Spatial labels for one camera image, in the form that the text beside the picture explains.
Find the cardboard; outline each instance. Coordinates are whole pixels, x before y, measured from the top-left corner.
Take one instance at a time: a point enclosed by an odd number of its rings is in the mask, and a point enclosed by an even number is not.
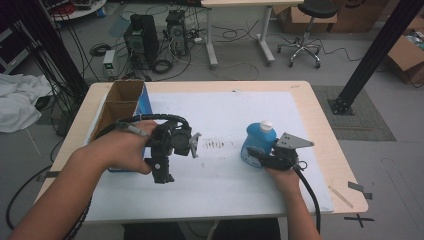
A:
[[[333,0],[338,6],[337,23],[331,23],[333,33],[361,33],[371,30],[389,0]]]
[[[311,16],[301,12],[297,7],[273,7],[278,12],[277,21],[283,33],[304,33],[311,21]],[[311,32],[326,32],[329,23],[337,22],[337,15],[332,18],[315,18]]]
[[[424,51],[401,36],[388,54],[388,65],[405,83],[424,83]]]
[[[142,113],[142,108],[143,113],[152,113],[144,81],[115,81],[106,95],[89,142],[93,141],[101,130],[117,120]]]

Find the concrete floor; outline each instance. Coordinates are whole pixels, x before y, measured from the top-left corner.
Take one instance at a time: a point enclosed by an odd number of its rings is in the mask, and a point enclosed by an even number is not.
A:
[[[81,40],[85,52],[97,44],[114,45],[121,39],[111,37],[112,27],[116,26],[120,14],[127,9],[144,13],[145,6],[118,5],[107,6],[108,16],[97,18],[89,15],[71,21]],[[150,11],[163,11],[159,8]],[[214,25],[232,29],[249,29],[259,16],[245,17],[243,12],[234,11],[232,20],[225,19],[228,12],[214,10]],[[158,31],[163,27],[162,21],[157,21]],[[261,22],[253,28],[251,35],[258,33]],[[369,48],[379,30],[379,25],[366,34],[312,34],[311,39],[321,39],[327,52],[337,48],[346,48],[349,57],[362,57]],[[222,40],[223,30],[215,29],[214,41]],[[60,30],[65,45],[77,66],[82,69],[81,58],[75,43],[66,27]],[[312,85],[344,86],[358,65],[351,62],[343,51],[333,54],[320,54],[322,67],[314,68],[314,61],[306,54],[296,59],[292,68],[288,67],[288,58],[292,50],[283,49],[277,53],[277,44],[283,42],[276,21],[271,21],[267,42],[276,61],[267,67],[264,57],[256,41],[249,37],[231,43],[216,43],[219,68],[211,71],[208,67],[206,50],[203,45],[192,49],[191,65],[181,75],[167,81],[208,81],[208,80],[306,80]],[[284,35],[287,39],[294,36]],[[102,58],[94,58],[91,66],[98,76],[103,76]],[[119,58],[120,66],[124,65],[125,56]],[[165,75],[149,73],[153,80],[168,78],[182,72],[186,64],[176,63],[174,68]],[[31,59],[25,60],[13,74],[38,76],[41,71]],[[85,77],[94,76],[86,71]],[[355,215],[324,215],[322,217],[322,236],[325,239],[424,239],[424,128],[422,119],[424,111],[420,104],[424,102],[424,88],[414,88],[405,85],[381,64],[365,86],[369,97],[384,118],[394,134],[395,142],[340,141],[349,164],[367,192],[373,193],[373,199],[368,200],[369,210],[361,213],[363,218],[375,221],[364,221],[361,227],[358,221],[344,220],[344,217]],[[49,125],[34,124],[29,128],[14,133],[0,133],[0,215],[5,216],[7,204],[19,187],[50,162],[53,147],[61,140]],[[33,204],[42,182],[31,181],[22,191],[11,209],[11,219],[17,224]],[[5,218],[0,220],[0,239],[6,239],[11,230],[8,229]],[[280,219],[282,239],[286,237],[285,219]],[[190,222],[190,227],[200,235],[205,236],[211,222]],[[185,222],[180,223],[187,239],[202,239],[194,236]],[[80,230],[77,239],[122,239],[123,229],[118,224],[93,225],[86,224]]]

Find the white paper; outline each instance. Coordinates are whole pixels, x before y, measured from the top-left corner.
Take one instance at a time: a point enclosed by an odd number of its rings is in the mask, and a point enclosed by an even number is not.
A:
[[[150,221],[284,215],[281,194],[271,177],[240,158],[253,122],[270,120],[284,132],[309,139],[289,92],[149,93],[154,113],[184,117],[200,132],[198,158],[172,154],[175,182],[155,184],[151,175],[105,172],[95,190],[88,221]],[[321,212],[333,211],[312,148],[297,150],[308,163],[303,172]],[[302,195],[310,212],[308,192]]]

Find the hand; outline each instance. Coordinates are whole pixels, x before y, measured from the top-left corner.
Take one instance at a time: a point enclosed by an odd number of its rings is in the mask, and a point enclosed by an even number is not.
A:
[[[265,168],[265,170],[274,178],[278,189],[284,197],[301,194],[299,187],[299,177],[295,171],[280,171],[271,168]]]
[[[140,121],[135,125],[152,135],[157,123],[148,120]],[[148,140],[148,137],[115,130],[96,139],[81,150],[86,154],[94,155],[96,159],[103,159],[102,164],[105,169],[114,167],[148,174],[152,169],[142,158],[142,149]]]

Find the white cloth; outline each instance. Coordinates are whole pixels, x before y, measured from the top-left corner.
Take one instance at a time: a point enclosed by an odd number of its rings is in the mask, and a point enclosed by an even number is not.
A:
[[[15,132],[35,123],[41,116],[35,103],[51,95],[51,90],[44,75],[0,74],[0,132]]]

